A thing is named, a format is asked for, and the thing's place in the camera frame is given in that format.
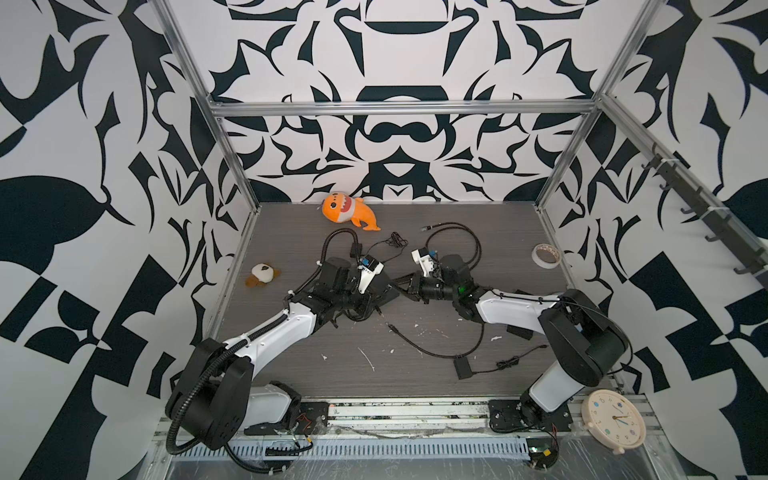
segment patterned wallpaper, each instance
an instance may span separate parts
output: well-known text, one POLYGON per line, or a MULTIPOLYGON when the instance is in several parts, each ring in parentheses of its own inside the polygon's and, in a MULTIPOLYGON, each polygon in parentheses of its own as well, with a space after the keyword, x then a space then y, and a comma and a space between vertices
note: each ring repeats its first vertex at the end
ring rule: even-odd
POLYGON ((261 201, 330 191, 385 201, 526 200, 544 186, 578 114, 228 118, 261 201))
MULTIPOLYGON (((650 33, 619 101, 767 238, 768 5, 670 0, 650 33)), ((602 116, 547 205, 558 242, 577 287, 627 331, 621 375, 694 471, 768 475, 768 293, 646 161, 602 116)))
POLYGON ((218 101, 589 98, 642 3, 171 0, 218 101))
POLYGON ((136 478, 248 207, 145 0, 0 5, 3 478, 136 478))

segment plush toy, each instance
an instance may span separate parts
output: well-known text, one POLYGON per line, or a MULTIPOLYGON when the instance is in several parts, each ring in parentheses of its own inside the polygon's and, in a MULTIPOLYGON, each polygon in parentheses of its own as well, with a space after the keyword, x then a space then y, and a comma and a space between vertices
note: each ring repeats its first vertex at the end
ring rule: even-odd
POLYGON ((245 285, 249 288, 265 286, 278 276, 280 276, 280 271, 277 268, 272 268, 266 263, 259 263, 251 269, 250 275, 245 279, 245 285))
POLYGON ((360 222, 365 222, 363 230, 381 230, 376 226, 376 215, 373 214, 362 198, 352 198, 345 194, 330 194, 323 202, 323 215, 328 220, 336 223, 344 223, 351 220, 355 227, 360 227, 360 222))

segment beige clock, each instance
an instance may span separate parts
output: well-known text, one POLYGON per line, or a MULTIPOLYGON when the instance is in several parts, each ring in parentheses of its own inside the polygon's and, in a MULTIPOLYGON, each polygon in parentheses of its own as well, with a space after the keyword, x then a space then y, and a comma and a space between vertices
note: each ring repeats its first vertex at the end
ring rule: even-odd
POLYGON ((645 422, 632 403, 611 390, 596 390, 581 405, 584 426, 620 455, 645 441, 645 422))

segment roll of tape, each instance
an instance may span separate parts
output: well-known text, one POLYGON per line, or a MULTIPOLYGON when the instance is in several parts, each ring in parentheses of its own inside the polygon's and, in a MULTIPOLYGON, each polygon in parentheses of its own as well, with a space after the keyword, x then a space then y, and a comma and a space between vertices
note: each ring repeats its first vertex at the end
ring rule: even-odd
POLYGON ((531 252, 531 258, 536 263, 536 265, 539 265, 541 268, 555 268, 557 265, 560 265, 560 252, 558 252, 558 249, 554 248, 549 243, 540 243, 536 247, 533 247, 533 251, 531 252), (539 252, 547 252, 551 253, 554 257, 554 262, 545 262, 541 259, 541 257, 538 255, 539 252))

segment gray wood-grain tabletop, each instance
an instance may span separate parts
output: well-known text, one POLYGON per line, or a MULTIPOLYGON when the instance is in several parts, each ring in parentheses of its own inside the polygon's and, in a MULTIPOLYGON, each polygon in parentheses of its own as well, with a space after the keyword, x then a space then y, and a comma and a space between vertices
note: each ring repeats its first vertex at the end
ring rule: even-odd
MULTIPOLYGON (((403 255, 386 264, 385 271, 394 278, 417 268, 410 252, 423 247, 431 233, 420 231, 421 227, 444 221, 464 223, 482 242, 482 259, 472 271, 477 283, 541 295, 566 289, 559 268, 546 270, 531 260, 534 245, 547 243, 547 237, 530 204, 387 204, 372 205, 372 209, 380 232, 332 223, 316 205, 263 205, 219 339, 238 336, 277 313, 287 290, 315 270, 325 237, 340 227, 358 233, 363 251, 393 231, 408 240, 403 255), (264 287, 246 288, 245 279, 257 263, 268 263, 282 274, 264 287)), ((350 243, 351 236, 339 235, 328 257, 348 260, 350 243)), ((458 253, 468 260, 474 240, 464 231, 449 230, 436 236, 430 247, 439 255, 458 253)), ((382 260, 395 253, 397 249, 385 244, 371 251, 382 260)), ((342 316, 338 329, 326 324, 275 358, 254 385, 279 380, 307 397, 515 395, 554 361, 551 349, 537 349, 517 366, 458 380, 451 360, 420 353, 391 333, 386 322, 423 348, 448 355, 469 350, 480 334, 480 325, 460 319, 450 302, 423 305, 401 296, 386 304, 381 316, 374 313, 365 322, 342 316)), ((507 333, 503 325, 487 325, 485 338, 469 362, 475 371, 492 369, 497 361, 542 343, 546 340, 538 334, 527 341, 507 333)))

